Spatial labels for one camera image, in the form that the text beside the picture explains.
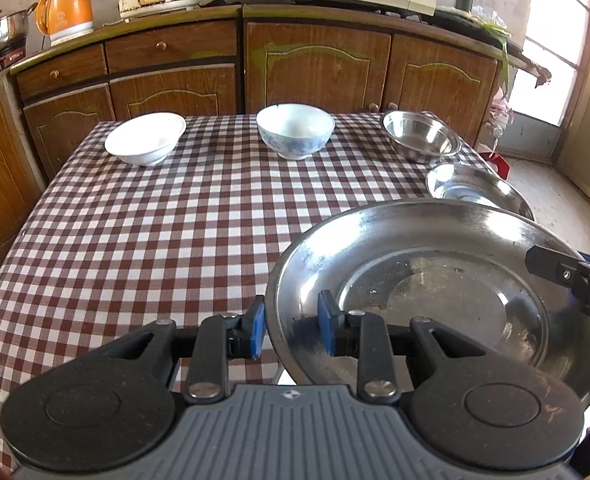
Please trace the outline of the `steel pot on cooker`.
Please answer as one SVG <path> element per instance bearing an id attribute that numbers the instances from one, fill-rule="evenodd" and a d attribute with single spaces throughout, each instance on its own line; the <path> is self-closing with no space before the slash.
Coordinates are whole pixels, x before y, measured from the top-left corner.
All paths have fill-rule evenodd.
<path id="1" fill-rule="evenodd" d="M 0 10 L 0 72 L 26 55 L 26 40 L 30 24 L 28 17 L 37 8 L 37 2 L 27 9 L 4 15 Z"/>

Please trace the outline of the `orange electric kettle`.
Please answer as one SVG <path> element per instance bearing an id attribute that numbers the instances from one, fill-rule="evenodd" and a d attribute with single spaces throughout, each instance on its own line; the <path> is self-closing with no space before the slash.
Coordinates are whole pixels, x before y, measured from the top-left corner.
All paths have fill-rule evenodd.
<path id="1" fill-rule="evenodd" d="M 88 35 L 94 31 L 91 0 L 39 0 L 35 23 L 52 47 Z"/>

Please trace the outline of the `steel bowl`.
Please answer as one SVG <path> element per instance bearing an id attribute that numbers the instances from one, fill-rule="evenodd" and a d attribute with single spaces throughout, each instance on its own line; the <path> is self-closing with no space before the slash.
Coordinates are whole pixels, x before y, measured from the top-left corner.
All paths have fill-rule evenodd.
<path id="1" fill-rule="evenodd" d="M 429 112 L 391 110 L 381 123 L 395 153 L 418 164 L 454 157 L 463 145 L 458 133 Z"/>

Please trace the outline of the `white shallow bowl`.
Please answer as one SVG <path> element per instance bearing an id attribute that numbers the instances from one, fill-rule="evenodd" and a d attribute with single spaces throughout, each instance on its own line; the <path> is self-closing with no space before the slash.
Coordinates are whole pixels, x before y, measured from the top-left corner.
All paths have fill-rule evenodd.
<path id="1" fill-rule="evenodd" d="M 176 148 L 185 129 L 187 123 L 178 114 L 145 114 L 116 127 L 106 137 L 104 148 L 128 165 L 155 166 Z"/>

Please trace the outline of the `brown wooden kitchen cabinet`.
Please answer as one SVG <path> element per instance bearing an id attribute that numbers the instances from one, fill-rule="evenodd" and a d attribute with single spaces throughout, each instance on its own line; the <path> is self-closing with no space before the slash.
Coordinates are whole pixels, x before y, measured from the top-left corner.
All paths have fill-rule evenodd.
<path id="1" fill-rule="evenodd" d="M 0 72 L 0 266 L 18 230 L 100 122 L 152 112 L 429 110 L 475 144 L 509 68 L 534 63 L 441 27 L 374 12 L 254 4 L 136 18 Z"/>

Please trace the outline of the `green onion stalk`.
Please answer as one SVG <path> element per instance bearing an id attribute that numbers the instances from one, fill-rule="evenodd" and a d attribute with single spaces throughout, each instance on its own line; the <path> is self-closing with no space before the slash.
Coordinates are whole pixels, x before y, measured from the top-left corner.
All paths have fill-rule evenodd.
<path id="1" fill-rule="evenodd" d="M 474 16 L 474 21 L 482 30 L 485 30 L 493 40 L 496 40 L 496 42 L 500 44 L 500 50 L 502 52 L 501 89 L 503 95 L 507 96 L 511 91 L 510 59 L 508 58 L 508 40 L 510 39 L 511 34 L 505 27 L 494 24 L 493 22 L 485 21 L 477 16 Z"/>

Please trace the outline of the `red bag on floor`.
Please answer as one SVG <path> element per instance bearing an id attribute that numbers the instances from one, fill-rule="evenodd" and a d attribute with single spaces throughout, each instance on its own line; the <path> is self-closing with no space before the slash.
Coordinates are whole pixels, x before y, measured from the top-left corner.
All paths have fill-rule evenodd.
<path id="1" fill-rule="evenodd" d="M 496 152 L 480 152 L 479 155 L 500 178 L 508 180 L 511 166 L 502 155 Z"/>

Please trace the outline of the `clear plastic bag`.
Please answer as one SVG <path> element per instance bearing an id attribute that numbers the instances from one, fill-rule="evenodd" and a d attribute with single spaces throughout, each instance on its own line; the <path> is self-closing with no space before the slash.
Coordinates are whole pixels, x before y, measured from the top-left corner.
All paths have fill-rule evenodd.
<path id="1" fill-rule="evenodd" d="M 504 22 L 504 19 L 501 18 L 500 14 L 496 12 L 496 10 L 493 10 L 493 8 L 489 8 L 489 6 L 475 4 L 475 6 L 472 6 L 470 14 L 472 14 L 476 20 L 483 23 L 490 24 L 504 30 L 508 29 L 508 25 Z"/>

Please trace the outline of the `large steel plate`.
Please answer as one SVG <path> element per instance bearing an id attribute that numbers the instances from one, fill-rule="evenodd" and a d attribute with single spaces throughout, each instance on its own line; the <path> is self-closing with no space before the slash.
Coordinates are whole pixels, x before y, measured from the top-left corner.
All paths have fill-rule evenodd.
<path id="1" fill-rule="evenodd" d="M 317 324 L 328 290 L 343 310 L 407 325 L 427 316 L 539 368 L 590 404 L 590 318 L 566 288 L 530 274 L 527 250 L 572 248 L 513 212 L 454 200 L 393 200 L 322 221 L 286 249 L 266 289 L 271 344 L 300 384 L 353 385 Z"/>

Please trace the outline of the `small steel plate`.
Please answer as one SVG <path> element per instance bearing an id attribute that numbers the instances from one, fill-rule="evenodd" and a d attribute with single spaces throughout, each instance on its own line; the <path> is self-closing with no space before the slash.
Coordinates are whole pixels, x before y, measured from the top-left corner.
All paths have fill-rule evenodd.
<path id="1" fill-rule="evenodd" d="M 492 171 L 442 164 L 429 170 L 425 183 L 432 198 L 486 205 L 536 220 L 526 198 Z"/>

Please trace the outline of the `blue white porcelain bowl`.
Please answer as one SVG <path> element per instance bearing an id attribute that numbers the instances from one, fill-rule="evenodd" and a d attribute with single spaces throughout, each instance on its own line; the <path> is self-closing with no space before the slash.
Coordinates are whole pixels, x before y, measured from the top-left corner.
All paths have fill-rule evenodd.
<path id="1" fill-rule="evenodd" d="M 281 103 L 260 110 L 256 125 L 271 151 L 298 162 L 324 149 L 335 129 L 335 120 L 318 107 Z"/>

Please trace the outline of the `red white checkered tablecloth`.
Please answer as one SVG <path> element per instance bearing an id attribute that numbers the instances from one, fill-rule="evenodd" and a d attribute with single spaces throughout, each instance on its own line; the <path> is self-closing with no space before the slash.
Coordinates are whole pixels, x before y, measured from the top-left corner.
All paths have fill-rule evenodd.
<path id="1" fill-rule="evenodd" d="M 289 162 L 251 115 L 195 116 L 164 162 L 135 167 L 94 127 L 0 268 L 0 408 L 30 378 L 158 318 L 194 326 L 261 294 L 281 252 L 344 210 L 427 196 L 375 114 L 342 114 L 322 151 Z M 13 467 L 0 430 L 0 466 Z"/>

